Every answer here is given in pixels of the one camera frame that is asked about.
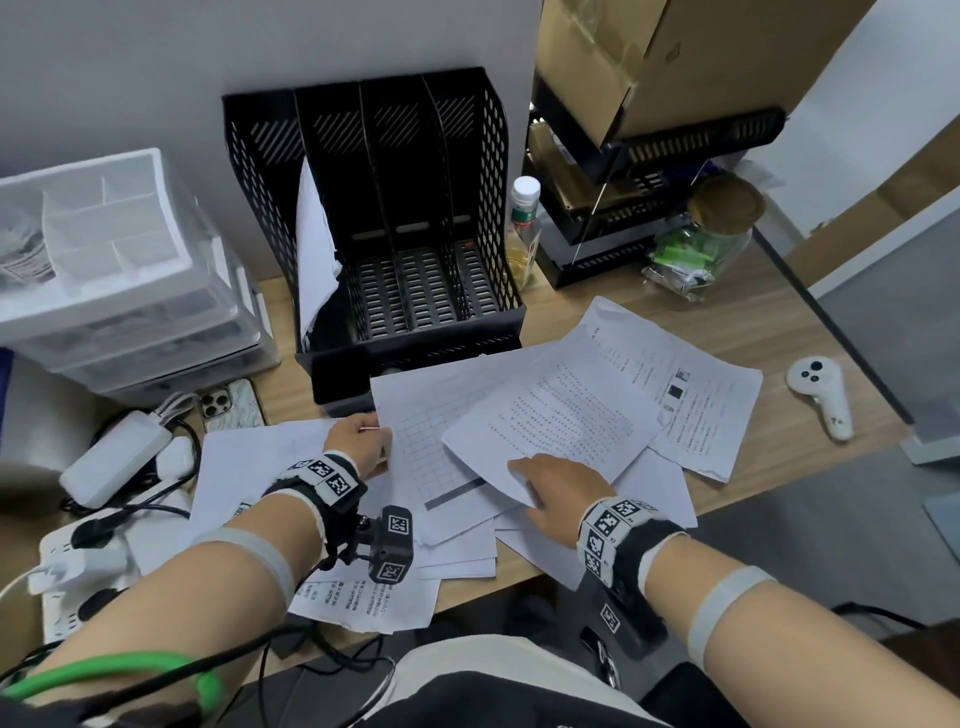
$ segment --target green cable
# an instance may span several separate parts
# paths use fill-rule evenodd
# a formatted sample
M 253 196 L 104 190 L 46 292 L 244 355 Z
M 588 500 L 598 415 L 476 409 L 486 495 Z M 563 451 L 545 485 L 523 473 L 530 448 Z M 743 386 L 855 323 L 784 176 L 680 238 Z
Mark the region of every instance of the green cable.
M 26 700 L 53 688 L 84 680 L 124 672 L 167 672 L 193 662 L 193 659 L 174 652 L 121 652 L 117 655 L 102 655 L 31 675 L 5 688 L 3 695 L 13 700 Z M 197 676 L 196 688 L 200 709 L 204 716 L 209 716 L 223 700 L 224 685 L 213 672 L 204 672 Z

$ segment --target person's right arm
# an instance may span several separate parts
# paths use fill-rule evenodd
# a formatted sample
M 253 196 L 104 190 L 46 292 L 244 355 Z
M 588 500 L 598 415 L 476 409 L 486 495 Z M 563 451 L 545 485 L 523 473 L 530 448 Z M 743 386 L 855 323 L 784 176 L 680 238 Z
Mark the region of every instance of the person's right arm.
M 528 516 L 546 536 L 575 547 L 580 520 L 615 495 L 600 473 L 536 455 L 511 467 L 537 491 Z M 645 592 L 670 631 L 686 640 L 713 588 L 743 564 L 692 538 L 657 554 Z M 755 728 L 955 728 L 960 700 L 829 610 L 774 581 L 737 599 L 707 642 L 707 675 Z

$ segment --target slotted bottom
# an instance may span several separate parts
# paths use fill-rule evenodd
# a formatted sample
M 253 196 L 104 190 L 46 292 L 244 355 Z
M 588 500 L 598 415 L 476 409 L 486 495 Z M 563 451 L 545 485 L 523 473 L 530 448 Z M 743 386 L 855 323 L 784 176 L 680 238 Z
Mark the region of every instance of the slotted bottom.
M 499 310 L 490 278 L 472 241 L 456 244 L 460 278 L 467 295 L 470 317 L 485 316 Z M 444 262 L 435 248 L 413 248 L 397 256 L 403 285 L 396 278 L 390 258 L 374 258 L 357 264 L 360 306 L 367 316 L 365 327 L 370 339 L 404 333 L 414 328 L 452 324 L 457 321 L 457 308 L 448 289 L 450 276 L 444 276 Z M 408 297 L 408 310 L 413 318 L 409 326 L 403 312 L 402 290 Z

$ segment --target wooden tabletop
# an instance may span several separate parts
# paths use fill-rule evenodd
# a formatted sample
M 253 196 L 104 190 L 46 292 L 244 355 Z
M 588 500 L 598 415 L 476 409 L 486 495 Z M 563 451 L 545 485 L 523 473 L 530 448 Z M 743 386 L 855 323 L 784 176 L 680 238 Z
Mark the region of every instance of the wooden tabletop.
M 254 383 L 271 425 L 323 416 L 313 402 L 310 378 L 294 360 L 293 309 L 283 279 L 262 284 L 283 363 Z M 853 364 L 816 314 L 767 255 L 751 246 L 706 295 L 689 303 L 647 282 L 638 265 L 554 291 L 539 269 L 523 290 L 527 304 L 521 340 L 533 346 L 558 339 L 579 322 L 594 296 L 604 296 L 655 322 L 691 344 L 731 364 L 760 369 L 763 387 L 731 481 L 725 485 L 696 473 L 686 483 L 698 514 L 769 491 L 860 455 L 894 445 L 907 427 L 876 388 Z M 844 370 L 856 435 L 834 444 L 812 402 L 786 387 L 786 370 L 803 356 L 820 354 Z M 536 576 L 538 569 L 497 543 L 496 577 L 448 580 L 440 589 L 437 611 L 512 586 Z M 337 643 L 359 639 L 332 630 Z M 283 667 L 302 662 L 291 658 Z

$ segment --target cork lid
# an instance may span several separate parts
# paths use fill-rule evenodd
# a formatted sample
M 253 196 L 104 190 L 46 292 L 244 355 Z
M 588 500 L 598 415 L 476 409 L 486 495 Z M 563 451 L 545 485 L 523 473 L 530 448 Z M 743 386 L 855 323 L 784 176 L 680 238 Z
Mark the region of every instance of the cork lid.
M 716 235 L 739 235 L 748 231 L 766 208 L 759 190 L 732 174 L 700 182 L 686 204 L 693 222 Z

